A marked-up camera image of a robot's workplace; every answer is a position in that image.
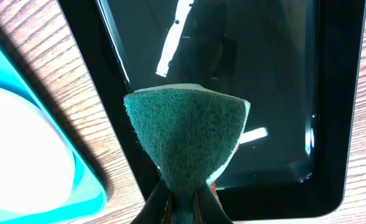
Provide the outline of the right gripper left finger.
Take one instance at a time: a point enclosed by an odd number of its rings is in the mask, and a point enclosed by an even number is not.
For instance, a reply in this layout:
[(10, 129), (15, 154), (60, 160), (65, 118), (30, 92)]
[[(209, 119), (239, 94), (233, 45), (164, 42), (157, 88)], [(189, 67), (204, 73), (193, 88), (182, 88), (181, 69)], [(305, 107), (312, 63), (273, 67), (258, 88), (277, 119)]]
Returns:
[(171, 224), (172, 194), (160, 180), (131, 224)]

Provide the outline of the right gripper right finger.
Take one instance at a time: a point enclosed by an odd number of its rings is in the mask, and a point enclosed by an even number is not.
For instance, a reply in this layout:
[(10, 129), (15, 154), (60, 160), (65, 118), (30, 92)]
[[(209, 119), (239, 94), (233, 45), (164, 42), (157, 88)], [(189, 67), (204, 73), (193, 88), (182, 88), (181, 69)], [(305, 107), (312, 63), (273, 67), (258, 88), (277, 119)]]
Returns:
[(194, 194), (193, 218), (195, 224), (233, 224), (207, 184), (201, 186)]

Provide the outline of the green scouring sponge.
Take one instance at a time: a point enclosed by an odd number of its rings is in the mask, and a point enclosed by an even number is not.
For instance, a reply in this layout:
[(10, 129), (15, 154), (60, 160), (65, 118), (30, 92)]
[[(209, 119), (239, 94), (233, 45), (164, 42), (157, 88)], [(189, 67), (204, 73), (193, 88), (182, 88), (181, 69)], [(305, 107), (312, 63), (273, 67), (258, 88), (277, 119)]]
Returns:
[(194, 194), (205, 184), (211, 189), (232, 160), (250, 103), (198, 84), (173, 84), (130, 93), (124, 106), (172, 194), (171, 223), (194, 223)]

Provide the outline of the white plate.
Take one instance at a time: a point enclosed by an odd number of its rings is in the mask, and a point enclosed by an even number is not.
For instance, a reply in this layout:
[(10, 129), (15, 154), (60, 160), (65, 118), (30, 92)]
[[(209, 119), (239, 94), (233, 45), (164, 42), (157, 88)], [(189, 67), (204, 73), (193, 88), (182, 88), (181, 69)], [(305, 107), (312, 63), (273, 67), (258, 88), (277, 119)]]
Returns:
[(73, 154), (42, 110), (0, 88), (0, 208), (53, 210), (69, 198), (74, 175)]

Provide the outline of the teal plastic tray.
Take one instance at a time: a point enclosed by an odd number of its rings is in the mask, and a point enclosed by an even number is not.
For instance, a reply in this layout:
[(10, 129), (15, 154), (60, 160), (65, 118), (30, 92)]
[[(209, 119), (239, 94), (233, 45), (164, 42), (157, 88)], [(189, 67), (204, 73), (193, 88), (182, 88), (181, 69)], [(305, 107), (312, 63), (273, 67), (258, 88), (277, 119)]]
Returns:
[(35, 104), (45, 114), (73, 154), (75, 175), (67, 201), (47, 212), (23, 214), (0, 208), (0, 223), (63, 223), (101, 212), (107, 201), (105, 188), (73, 142), (56, 122), (49, 109), (29, 82), (13, 64), (0, 44), (0, 88), (11, 91)]

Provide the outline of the black water tray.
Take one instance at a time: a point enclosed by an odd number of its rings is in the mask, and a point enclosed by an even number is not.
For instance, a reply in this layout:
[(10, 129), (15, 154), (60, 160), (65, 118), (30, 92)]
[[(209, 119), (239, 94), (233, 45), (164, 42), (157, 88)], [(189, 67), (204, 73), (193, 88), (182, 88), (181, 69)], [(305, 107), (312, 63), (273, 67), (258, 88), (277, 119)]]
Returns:
[(313, 218), (343, 201), (365, 1), (60, 1), (142, 198), (159, 180), (125, 112), (142, 88), (243, 98), (246, 130), (217, 179), (234, 221)]

